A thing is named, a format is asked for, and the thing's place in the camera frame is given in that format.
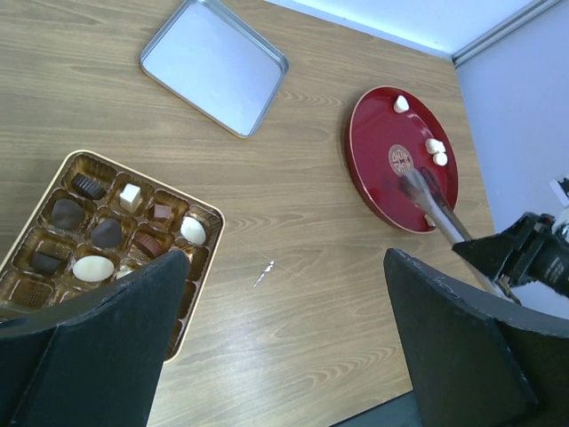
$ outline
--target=wooden table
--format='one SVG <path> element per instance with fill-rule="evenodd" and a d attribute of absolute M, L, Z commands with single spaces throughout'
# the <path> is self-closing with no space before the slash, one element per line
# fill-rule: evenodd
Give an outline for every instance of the wooden table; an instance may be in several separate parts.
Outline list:
<path fill-rule="evenodd" d="M 439 233 L 407 234 L 370 212 L 341 136 L 369 88 L 414 93 L 453 143 L 458 215 L 475 236 L 491 232 L 453 65 L 261 0 L 227 0 L 291 63 L 259 132 L 239 140 L 139 68 L 179 1 L 5 0 L 0 246 L 7 251 L 70 151 L 98 151 L 228 219 L 149 425 L 326 426 L 409 391 L 385 250 L 470 276 Z"/>

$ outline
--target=white chocolate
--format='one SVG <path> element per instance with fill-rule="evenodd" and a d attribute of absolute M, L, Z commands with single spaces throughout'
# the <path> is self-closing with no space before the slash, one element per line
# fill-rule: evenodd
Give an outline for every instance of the white chocolate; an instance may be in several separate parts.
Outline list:
<path fill-rule="evenodd" d="M 438 142 L 437 151 L 439 153 L 445 153 L 446 152 L 445 144 L 442 141 L 437 141 L 437 142 Z"/>
<path fill-rule="evenodd" d="M 430 216 L 428 216 L 427 214 L 425 214 L 425 221 L 427 222 L 427 224 L 430 227 L 436 227 L 437 225 L 435 224 L 435 222 L 431 219 Z"/>
<path fill-rule="evenodd" d="M 123 278 L 124 276 L 126 276 L 127 274 L 131 274 L 134 270 L 120 270 L 117 272 L 115 279 L 118 280 L 120 278 Z"/>
<path fill-rule="evenodd" d="M 73 274 L 84 282 L 100 282 L 110 278 L 115 264 L 104 256 L 89 255 L 81 258 L 73 266 Z"/>
<path fill-rule="evenodd" d="M 140 187 L 133 184 L 126 184 L 123 191 L 121 191 L 119 199 L 120 206 L 124 209 L 129 212 L 136 211 L 136 208 L 139 207 L 142 201 L 140 197 Z"/>
<path fill-rule="evenodd" d="M 397 96 L 395 104 L 393 104 L 393 109 L 396 113 L 405 113 L 409 109 L 409 102 L 407 102 L 405 96 Z"/>
<path fill-rule="evenodd" d="M 189 243 L 194 245 L 202 245 L 205 242 L 204 226 L 191 216 L 184 218 L 180 233 Z"/>
<path fill-rule="evenodd" d="M 445 145 L 443 144 L 443 142 L 436 140 L 435 138 L 428 138 L 425 141 L 425 148 L 427 149 L 427 152 L 429 154 L 445 152 Z"/>
<path fill-rule="evenodd" d="M 433 162 L 435 162 L 435 165 L 444 166 L 448 163 L 448 157 L 445 153 L 436 153 L 433 156 Z"/>

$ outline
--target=gold plastic tray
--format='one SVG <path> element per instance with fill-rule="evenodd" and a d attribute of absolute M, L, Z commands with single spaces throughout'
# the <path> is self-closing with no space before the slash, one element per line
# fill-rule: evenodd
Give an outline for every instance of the gold plastic tray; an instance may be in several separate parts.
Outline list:
<path fill-rule="evenodd" d="M 98 182 L 106 190 L 105 197 L 95 201 L 78 195 L 71 185 L 76 173 Z M 118 195 L 127 183 L 141 188 L 142 202 L 133 213 L 118 203 Z M 85 211 L 85 220 L 76 229 L 61 230 L 51 224 L 53 205 L 61 198 L 76 201 Z M 149 210 L 154 204 L 170 205 L 172 218 L 167 222 L 153 222 Z M 203 245 L 192 245 L 180 234 L 185 216 L 192 216 L 204 225 L 207 239 Z M 91 230 L 105 218 L 115 218 L 121 224 L 123 239 L 115 249 L 98 248 L 89 239 Z M 115 279 L 120 269 L 136 270 L 150 262 L 132 244 L 136 233 L 143 231 L 154 237 L 164 249 L 180 249 L 191 263 L 166 355 L 166 361 L 172 360 L 180 352 L 188 332 L 224 224 L 223 214 L 201 200 L 99 154 L 85 150 L 73 152 L 61 164 L 0 265 L 0 322 L 57 305 L 98 286 L 105 286 Z M 35 251 L 52 254 L 64 260 L 63 265 L 49 276 L 38 272 L 30 266 Z M 76 278 L 72 272 L 73 265 L 76 260 L 89 254 L 110 259 L 115 265 L 113 275 L 95 283 Z"/>

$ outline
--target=red lacquer plate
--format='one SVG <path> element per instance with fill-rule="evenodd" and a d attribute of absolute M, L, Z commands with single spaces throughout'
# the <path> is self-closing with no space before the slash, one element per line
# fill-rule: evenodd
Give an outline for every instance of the red lacquer plate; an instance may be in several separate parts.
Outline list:
<path fill-rule="evenodd" d="M 409 110 L 393 110 L 403 95 Z M 448 163 L 438 166 L 425 148 L 427 138 L 445 144 Z M 459 175 L 453 147 L 443 127 L 422 102 L 396 87 L 376 87 L 357 103 L 346 129 L 345 155 L 349 173 L 359 194 L 372 211 L 388 224 L 414 233 L 434 230 L 425 213 L 398 188 L 406 171 L 427 167 L 438 179 L 449 205 L 454 208 Z"/>

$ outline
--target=rectangular baking tray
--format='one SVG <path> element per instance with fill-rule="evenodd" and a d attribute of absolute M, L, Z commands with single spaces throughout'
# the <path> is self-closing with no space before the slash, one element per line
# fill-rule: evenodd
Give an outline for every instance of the rectangular baking tray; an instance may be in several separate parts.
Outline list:
<path fill-rule="evenodd" d="M 146 74 L 240 137 L 253 135 L 288 60 L 217 0 L 187 0 L 142 51 Z"/>

